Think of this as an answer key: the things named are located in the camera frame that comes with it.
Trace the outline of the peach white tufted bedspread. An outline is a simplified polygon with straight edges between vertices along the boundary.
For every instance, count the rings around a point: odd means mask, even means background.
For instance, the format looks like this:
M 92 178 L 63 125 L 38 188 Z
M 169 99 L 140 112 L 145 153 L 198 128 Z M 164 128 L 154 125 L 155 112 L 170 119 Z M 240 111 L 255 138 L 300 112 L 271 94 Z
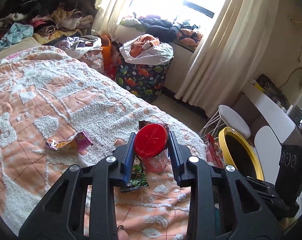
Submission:
M 198 134 L 169 114 L 51 46 L 0 61 L 0 217 L 18 234 L 44 194 L 72 164 L 95 165 L 127 143 L 145 120 L 166 124 L 178 143 L 205 159 Z M 85 132 L 92 146 L 61 153 L 45 142 Z

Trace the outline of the dark bag on desk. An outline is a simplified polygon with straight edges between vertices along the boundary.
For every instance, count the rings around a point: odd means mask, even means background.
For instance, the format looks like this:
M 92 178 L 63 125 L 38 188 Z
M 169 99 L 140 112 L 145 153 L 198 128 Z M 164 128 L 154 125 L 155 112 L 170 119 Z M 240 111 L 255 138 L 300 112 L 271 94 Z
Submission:
M 284 95 L 281 89 L 276 87 L 271 79 L 265 74 L 261 74 L 257 80 L 249 79 L 248 82 L 250 82 L 258 90 L 262 91 L 280 108 L 284 108 L 285 110 L 289 109 L 290 103 L 287 97 Z

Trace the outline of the floral pink pillow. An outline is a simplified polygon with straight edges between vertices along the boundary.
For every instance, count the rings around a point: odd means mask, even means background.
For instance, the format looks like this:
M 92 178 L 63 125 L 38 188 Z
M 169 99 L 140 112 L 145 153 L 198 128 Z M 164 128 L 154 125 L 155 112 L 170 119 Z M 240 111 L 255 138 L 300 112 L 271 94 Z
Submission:
M 103 54 L 101 50 L 90 50 L 78 59 L 99 73 L 104 71 Z

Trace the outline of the green cartoon snack wrapper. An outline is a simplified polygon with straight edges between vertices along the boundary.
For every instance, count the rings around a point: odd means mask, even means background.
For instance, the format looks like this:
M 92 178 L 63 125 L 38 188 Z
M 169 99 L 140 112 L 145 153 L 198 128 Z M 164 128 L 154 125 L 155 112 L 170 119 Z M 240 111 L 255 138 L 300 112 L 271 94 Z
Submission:
M 120 189 L 123 193 L 134 192 L 142 187 L 148 187 L 147 176 L 143 167 L 142 160 L 135 155 L 131 169 L 131 178 L 125 187 Z

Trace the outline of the cream curtain left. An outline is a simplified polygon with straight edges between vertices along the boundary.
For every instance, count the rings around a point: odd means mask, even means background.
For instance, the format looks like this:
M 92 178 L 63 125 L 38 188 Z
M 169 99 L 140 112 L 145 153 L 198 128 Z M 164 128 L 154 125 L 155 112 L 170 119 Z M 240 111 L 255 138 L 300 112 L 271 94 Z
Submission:
M 96 0 L 95 15 L 92 33 L 106 35 L 111 40 L 116 40 L 116 30 L 123 14 L 128 9 L 132 0 Z

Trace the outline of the light blue crumpled garment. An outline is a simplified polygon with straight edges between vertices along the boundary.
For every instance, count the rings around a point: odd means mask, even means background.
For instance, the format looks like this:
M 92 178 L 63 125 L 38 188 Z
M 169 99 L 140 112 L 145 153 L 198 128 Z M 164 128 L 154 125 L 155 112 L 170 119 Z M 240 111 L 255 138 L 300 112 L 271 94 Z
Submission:
M 34 28 L 29 24 L 14 23 L 0 39 L 0 51 L 20 43 L 24 38 L 32 37 Z

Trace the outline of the pile of clothes on bed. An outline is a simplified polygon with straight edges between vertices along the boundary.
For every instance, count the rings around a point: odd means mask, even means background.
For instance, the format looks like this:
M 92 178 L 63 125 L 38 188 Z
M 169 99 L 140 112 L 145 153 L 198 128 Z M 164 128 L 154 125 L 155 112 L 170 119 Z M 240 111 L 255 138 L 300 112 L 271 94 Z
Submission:
M 32 37 L 40 44 L 85 36 L 96 13 L 95 0 L 6 0 L 0 10 L 0 39 L 14 23 L 32 25 Z

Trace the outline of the purple snack wrapper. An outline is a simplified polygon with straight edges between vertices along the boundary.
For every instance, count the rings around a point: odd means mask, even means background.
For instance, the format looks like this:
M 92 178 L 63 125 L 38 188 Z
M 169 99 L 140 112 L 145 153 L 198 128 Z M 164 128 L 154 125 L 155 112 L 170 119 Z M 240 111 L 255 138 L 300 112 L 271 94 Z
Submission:
M 79 153 L 92 146 L 93 142 L 85 132 L 77 133 L 72 140 L 58 141 L 52 138 L 45 142 L 46 148 L 61 153 Z

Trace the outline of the white chair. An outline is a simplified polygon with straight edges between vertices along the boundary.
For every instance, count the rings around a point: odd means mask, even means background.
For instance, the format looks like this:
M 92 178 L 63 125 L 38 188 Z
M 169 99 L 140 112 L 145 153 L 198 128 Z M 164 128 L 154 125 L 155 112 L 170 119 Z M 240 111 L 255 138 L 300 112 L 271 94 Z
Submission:
M 269 126 L 260 128 L 254 138 L 265 181 L 275 185 L 279 172 L 281 145 Z

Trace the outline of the white vanity desk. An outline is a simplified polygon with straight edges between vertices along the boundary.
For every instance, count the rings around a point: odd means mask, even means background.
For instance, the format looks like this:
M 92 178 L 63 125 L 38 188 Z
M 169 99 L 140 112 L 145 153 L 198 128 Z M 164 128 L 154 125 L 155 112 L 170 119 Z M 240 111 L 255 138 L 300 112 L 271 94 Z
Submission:
M 251 129 L 251 138 L 263 126 L 269 126 L 281 144 L 300 145 L 301 135 L 294 122 L 266 94 L 248 82 L 232 108 Z

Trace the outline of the red snack packet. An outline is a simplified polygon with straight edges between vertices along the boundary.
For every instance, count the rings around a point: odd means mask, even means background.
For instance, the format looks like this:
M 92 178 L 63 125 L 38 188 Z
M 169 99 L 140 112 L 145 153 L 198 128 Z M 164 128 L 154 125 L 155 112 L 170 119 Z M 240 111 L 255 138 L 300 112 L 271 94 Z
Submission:
M 212 166 L 224 168 L 225 161 L 224 161 L 222 150 L 219 144 L 215 141 L 215 139 L 210 134 L 207 134 L 205 136 L 205 145 L 207 146 L 207 150 L 206 150 L 207 162 Z

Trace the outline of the cream curtain right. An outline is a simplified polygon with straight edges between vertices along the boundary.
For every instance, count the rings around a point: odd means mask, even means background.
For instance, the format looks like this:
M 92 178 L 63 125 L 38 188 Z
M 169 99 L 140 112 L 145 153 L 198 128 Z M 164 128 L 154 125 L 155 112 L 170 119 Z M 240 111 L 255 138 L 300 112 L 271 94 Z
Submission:
M 188 63 L 175 94 L 212 116 L 231 106 L 267 48 L 279 0 L 225 0 L 216 21 Z

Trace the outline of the cream curtain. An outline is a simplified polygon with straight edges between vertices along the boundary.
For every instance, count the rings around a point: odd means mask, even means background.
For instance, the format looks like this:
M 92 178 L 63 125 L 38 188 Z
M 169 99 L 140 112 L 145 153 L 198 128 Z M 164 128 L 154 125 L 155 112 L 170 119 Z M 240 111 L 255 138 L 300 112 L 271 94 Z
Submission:
M 96 0 L 95 15 L 92 33 L 106 35 L 111 40 L 116 40 L 116 30 L 123 14 L 128 9 L 132 0 Z
M 216 21 L 188 63 L 175 94 L 212 116 L 231 106 L 267 48 L 279 0 L 225 0 Z

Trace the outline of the orange bag by bed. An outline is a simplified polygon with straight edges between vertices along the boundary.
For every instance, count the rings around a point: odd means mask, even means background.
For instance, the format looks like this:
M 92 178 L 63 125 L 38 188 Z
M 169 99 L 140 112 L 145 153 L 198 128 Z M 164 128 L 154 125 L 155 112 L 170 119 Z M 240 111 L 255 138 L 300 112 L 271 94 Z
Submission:
M 108 38 L 106 35 L 102 35 L 100 38 L 102 42 L 104 71 L 107 72 L 112 68 L 112 44 L 110 38 Z

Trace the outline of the clothes on window sill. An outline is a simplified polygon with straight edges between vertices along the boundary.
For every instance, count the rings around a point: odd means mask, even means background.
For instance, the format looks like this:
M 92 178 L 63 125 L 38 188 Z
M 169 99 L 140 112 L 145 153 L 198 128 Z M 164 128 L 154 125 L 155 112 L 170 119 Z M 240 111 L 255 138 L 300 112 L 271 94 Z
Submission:
M 180 43 L 193 50 L 195 50 L 203 38 L 200 28 L 192 24 L 190 20 L 183 20 L 179 23 L 161 19 L 159 16 L 148 15 L 146 17 L 137 17 L 134 15 L 133 17 L 123 17 L 120 25 L 152 35 L 158 38 L 160 42 Z

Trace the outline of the yellow rimmed trash bin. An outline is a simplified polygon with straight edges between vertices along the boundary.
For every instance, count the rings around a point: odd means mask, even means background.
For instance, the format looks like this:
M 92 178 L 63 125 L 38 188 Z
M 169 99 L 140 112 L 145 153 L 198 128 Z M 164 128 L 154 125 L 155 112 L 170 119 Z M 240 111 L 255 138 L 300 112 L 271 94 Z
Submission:
M 265 179 L 259 158 L 239 132 L 231 127 L 223 128 L 218 143 L 226 165 L 233 165 L 245 177 Z

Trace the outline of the white plastic bag with clothes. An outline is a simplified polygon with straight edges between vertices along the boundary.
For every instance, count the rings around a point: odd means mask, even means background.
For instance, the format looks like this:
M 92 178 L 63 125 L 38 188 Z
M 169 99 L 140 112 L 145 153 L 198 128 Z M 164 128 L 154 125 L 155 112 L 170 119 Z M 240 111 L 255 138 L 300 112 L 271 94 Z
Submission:
M 120 54 L 129 64 L 164 65 L 173 58 L 173 48 L 152 35 L 140 35 L 120 48 Z

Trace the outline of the dinosaur print laundry basket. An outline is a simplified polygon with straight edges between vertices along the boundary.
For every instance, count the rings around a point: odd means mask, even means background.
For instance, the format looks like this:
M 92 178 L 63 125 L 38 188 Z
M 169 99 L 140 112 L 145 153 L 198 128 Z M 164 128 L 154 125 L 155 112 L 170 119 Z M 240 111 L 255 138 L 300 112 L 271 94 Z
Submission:
M 171 65 L 169 60 L 163 65 L 126 63 L 120 56 L 115 81 L 122 88 L 147 102 L 153 102 L 160 94 Z

